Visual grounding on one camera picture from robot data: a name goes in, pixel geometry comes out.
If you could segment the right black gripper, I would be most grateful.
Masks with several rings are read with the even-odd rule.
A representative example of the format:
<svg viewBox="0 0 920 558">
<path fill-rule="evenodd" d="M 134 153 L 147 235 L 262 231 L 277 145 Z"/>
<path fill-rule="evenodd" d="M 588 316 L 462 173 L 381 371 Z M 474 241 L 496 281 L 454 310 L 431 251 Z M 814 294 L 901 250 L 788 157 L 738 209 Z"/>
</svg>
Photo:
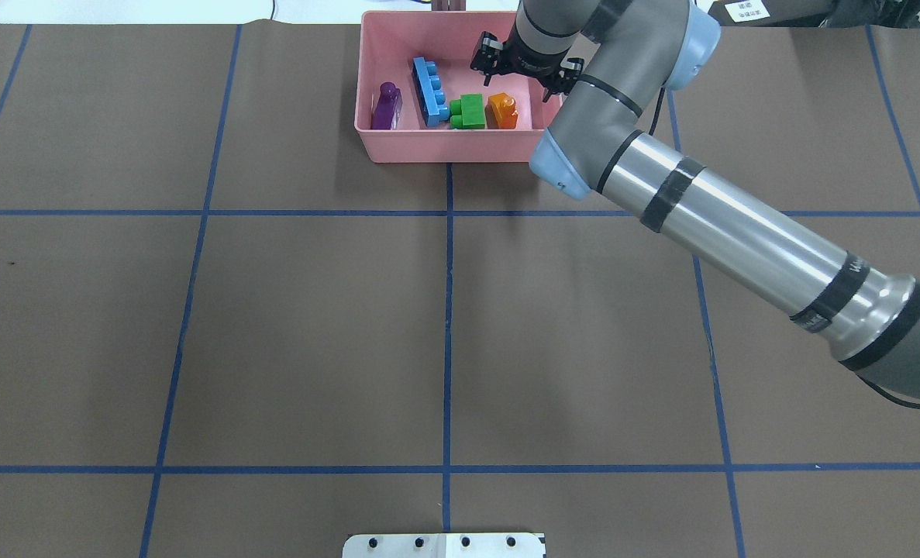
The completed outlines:
<svg viewBox="0 0 920 558">
<path fill-rule="evenodd" d="M 543 46 L 531 46 L 523 39 L 508 39 L 505 43 L 489 32 L 482 32 L 471 54 L 470 69 L 482 76 L 482 85 L 491 84 L 498 73 L 502 54 L 502 74 L 525 75 L 543 82 L 546 103 L 553 95 L 568 95 L 583 73 L 585 59 L 568 57 L 572 42 L 558 41 Z"/>
</svg>

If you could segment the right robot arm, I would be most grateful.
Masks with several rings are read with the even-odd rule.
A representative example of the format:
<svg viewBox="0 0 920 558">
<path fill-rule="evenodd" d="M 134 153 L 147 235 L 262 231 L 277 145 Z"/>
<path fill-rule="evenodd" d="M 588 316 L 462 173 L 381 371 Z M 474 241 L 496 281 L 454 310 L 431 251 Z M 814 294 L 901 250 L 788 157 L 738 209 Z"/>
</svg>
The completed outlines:
<svg viewBox="0 0 920 558">
<path fill-rule="evenodd" d="M 470 66 L 565 95 L 534 174 L 637 216 L 821 336 L 875 392 L 920 409 L 920 281 L 878 271 L 636 125 L 657 93 L 700 74 L 719 39 L 693 1 L 522 1 L 507 39 L 481 34 Z"/>
</svg>

